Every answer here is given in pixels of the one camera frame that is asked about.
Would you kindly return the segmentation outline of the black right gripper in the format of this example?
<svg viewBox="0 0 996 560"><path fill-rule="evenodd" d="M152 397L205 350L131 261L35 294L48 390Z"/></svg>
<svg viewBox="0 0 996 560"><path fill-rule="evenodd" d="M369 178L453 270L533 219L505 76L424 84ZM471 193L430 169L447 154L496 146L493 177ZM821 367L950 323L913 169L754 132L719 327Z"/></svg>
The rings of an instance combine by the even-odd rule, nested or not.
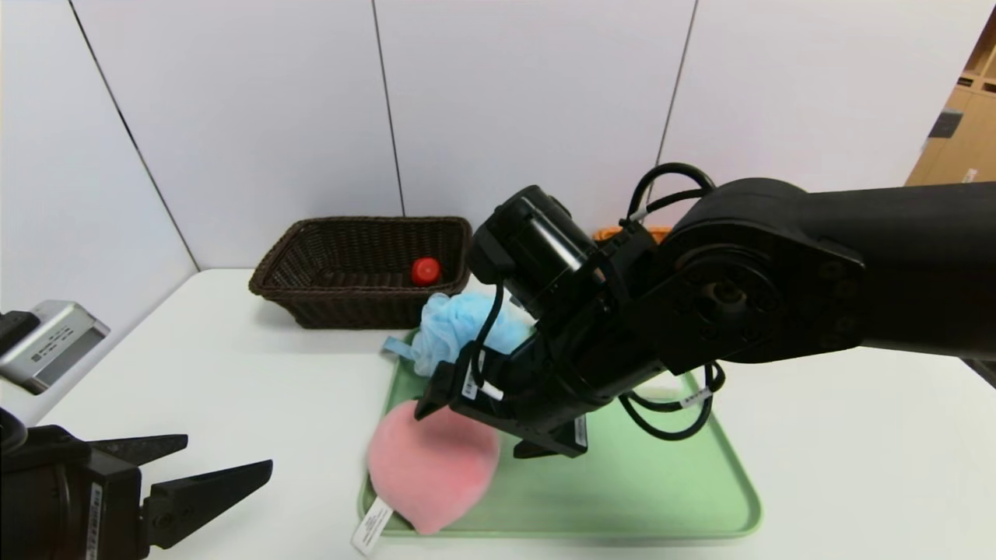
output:
<svg viewBox="0 0 996 560"><path fill-rule="evenodd" d="M519 437L516 460L579 457L591 443L590 350L587 334L531 334L507 353L470 341L438 362L413 417L449 407Z"/></svg>

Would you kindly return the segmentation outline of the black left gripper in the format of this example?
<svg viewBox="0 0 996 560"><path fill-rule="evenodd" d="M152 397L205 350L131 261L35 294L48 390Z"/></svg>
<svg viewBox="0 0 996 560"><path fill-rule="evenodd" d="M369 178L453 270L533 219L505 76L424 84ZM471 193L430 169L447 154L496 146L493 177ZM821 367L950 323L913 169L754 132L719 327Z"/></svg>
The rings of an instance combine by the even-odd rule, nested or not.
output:
<svg viewBox="0 0 996 560"><path fill-rule="evenodd" d="M186 447L186 435L86 443L56 425L29 429L25 443L2 457L2 557L142 559L270 482L273 461L263 460L156 483L139 525L136 467Z"/></svg>

